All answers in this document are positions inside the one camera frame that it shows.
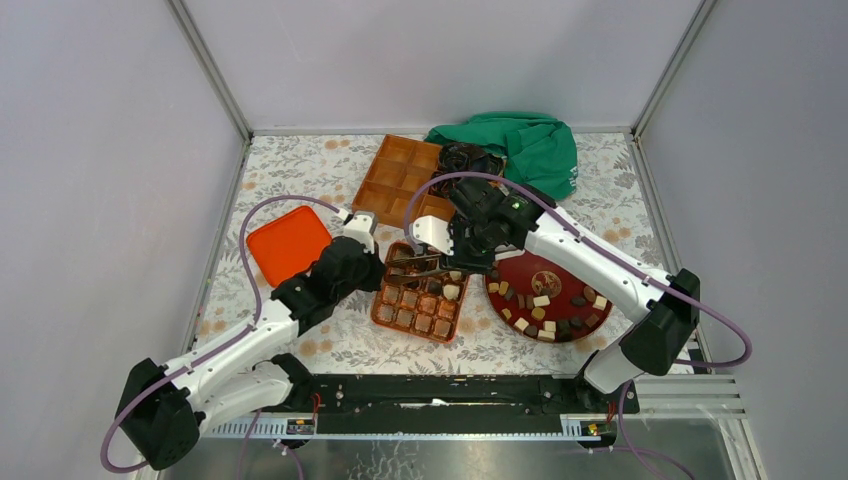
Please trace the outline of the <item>orange box lid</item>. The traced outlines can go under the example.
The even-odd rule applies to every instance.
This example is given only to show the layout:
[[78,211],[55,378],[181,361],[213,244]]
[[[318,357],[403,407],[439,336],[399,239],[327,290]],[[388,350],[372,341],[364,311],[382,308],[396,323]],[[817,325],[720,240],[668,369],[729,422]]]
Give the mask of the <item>orange box lid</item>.
[[309,206],[299,206],[247,236],[247,247],[271,287],[306,271],[332,235]]

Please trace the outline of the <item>metal serving tongs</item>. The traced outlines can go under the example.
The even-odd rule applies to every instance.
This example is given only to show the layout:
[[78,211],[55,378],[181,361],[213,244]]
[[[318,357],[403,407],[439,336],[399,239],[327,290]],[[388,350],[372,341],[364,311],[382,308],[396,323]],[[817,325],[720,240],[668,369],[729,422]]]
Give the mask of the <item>metal serving tongs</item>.
[[386,263],[388,279],[419,279],[448,274],[441,254],[424,254],[391,259]]

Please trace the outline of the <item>orange chocolate box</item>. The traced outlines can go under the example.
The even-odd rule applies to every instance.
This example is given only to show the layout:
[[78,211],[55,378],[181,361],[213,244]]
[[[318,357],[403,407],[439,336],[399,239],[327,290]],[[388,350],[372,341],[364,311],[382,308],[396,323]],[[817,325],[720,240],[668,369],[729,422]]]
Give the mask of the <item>orange chocolate box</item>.
[[[386,263],[416,254],[408,244],[398,241],[388,249]],[[461,287],[457,301],[442,295],[445,284]],[[413,279],[388,279],[385,272],[379,293],[372,303],[370,317],[375,324],[440,343],[453,340],[459,324],[460,309],[467,292],[468,275],[458,271]]]

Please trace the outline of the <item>red round plate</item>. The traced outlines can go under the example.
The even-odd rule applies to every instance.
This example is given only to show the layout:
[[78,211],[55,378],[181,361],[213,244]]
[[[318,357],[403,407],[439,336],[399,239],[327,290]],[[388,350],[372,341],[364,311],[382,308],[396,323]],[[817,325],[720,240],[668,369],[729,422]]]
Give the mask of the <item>red round plate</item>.
[[525,253],[483,276],[495,312],[517,333],[546,343],[584,339],[603,325],[612,303],[564,268]]

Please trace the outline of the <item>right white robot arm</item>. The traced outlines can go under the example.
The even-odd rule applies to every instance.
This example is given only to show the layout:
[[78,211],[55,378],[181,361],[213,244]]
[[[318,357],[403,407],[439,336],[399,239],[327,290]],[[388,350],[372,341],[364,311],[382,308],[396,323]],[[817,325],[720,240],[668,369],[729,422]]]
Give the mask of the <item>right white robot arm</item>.
[[568,271],[631,321],[582,367],[573,386],[579,407],[597,412],[627,381],[669,372],[698,324],[697,311],[686,301],[698,293],[694,274],[644,269],[531,186],[502,191],[486,179],[463,178],[448,198],[459,220],[453,236],[457,254],[490,258],[496,248],[513,246]]

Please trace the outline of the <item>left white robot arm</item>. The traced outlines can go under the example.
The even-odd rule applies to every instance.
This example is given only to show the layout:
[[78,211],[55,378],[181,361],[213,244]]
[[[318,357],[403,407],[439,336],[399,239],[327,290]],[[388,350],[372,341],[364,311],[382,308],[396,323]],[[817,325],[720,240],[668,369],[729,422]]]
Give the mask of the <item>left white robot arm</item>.
[[276,349],[327,320],[351,293],[378,290],[384,272],[372,235],[338,236],[307,271],[274,289],[253,317],[163,365],[150,358],[137,363],[101,446],[102,465],[121,470],[108,458],[117,430],[136,447],[143,466],[164,470],[221,423],[266,406],[304,407],[308,371]]

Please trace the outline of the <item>dark rolled fabric back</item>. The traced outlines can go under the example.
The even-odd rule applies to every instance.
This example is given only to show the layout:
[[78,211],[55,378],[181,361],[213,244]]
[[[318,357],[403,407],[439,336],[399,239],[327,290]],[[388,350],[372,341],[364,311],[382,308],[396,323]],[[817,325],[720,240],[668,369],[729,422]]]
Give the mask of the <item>dark rolled fabric back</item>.
[[441,148],[437,165],[437,171],[443,174],[470,171],[501,176],[505,160],[478,145],[451,142]]

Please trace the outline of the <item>green cloth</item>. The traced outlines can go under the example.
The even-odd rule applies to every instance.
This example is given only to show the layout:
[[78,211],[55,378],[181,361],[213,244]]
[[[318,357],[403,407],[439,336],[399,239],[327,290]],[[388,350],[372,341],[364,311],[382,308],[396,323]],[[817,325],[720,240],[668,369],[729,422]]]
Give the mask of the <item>green cloth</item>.
[[572,129],[553,116],[521,111],[477,114],[461,124],[435,126],[428,143],[477,145],[506,159],[504,176],[556,201],[575,192],[578,152]]

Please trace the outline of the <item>wooden compartment organizer tray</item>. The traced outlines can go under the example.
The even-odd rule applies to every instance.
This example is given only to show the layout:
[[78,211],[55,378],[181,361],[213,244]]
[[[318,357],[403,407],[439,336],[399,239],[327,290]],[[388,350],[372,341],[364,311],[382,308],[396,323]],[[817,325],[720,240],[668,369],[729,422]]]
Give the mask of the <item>wooden compartment organizer tray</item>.
[[411,219],[431,215],[450,220],[455,209],[448,200],[431,193],[412,199],[437,172],[441,149],[433,143],[385,136],[354,197],[353,209],[373,212],[381,224],[396,228],[404,226],[408,207]]

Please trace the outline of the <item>floral table mat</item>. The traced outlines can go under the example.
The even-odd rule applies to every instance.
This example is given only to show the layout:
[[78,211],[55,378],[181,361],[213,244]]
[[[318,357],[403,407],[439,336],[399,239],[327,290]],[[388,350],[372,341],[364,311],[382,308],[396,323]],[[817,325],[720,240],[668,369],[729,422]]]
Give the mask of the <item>floral table mat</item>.
[[[659,243],[623,133],[579,133],[576,191],[564,208],[580,224],[636,259],[662,264]],[[242,224],[257,228],[316,200],[316,213],[332,233],[340,225],[333,206],[349,206],[382,143],[379,135],[258,136],[249,150],[209,296],[199,316],[195,342],[203,345],[255,309],[256,294],[269,285],[255,265],[239,256]],[[315,373],[387,374],[573,374],[593,352],[629,327],[612,309],[585,339],[551,344],[507,326],[491,307],[484,281],[469,280],[458,330],[449,343],[433,342],[379,326],[370,311],[374,297],[356,292],[333,316],[287,345]]]

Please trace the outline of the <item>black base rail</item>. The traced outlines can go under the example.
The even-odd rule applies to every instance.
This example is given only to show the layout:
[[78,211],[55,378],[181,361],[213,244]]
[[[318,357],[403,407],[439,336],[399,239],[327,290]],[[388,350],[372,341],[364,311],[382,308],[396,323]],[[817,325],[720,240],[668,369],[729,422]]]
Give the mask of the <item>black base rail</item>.
[[316,374],[293,399],[267,408],[304,415],[321,435],[563,434],[564,422],[637,414],[634,387],[598,393],[551,375]]

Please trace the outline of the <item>aluminium frame rail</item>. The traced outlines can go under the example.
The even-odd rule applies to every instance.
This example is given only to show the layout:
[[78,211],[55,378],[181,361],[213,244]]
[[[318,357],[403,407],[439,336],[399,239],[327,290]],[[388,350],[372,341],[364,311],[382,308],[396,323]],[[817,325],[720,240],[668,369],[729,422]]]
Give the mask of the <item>aluminium frame rail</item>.
[[510,436],[495,434],[474,435],[321,435],[317,422],[304,415],[270,414],[272,406],[251,410],[203,433],[197,443],[206,438],[272,439],[306,443],[311,440],[340,441],[566,441],[591,450],[612,445],[622,436],[621,418],[716,421],[737,420],[745,415],[735,381],[727,375],[670,375],[643,377],[633,385],[640,404],[637,414],[619,413],[615,420],[601,423],[585,416],[567,419],[563,434],[532,434]]

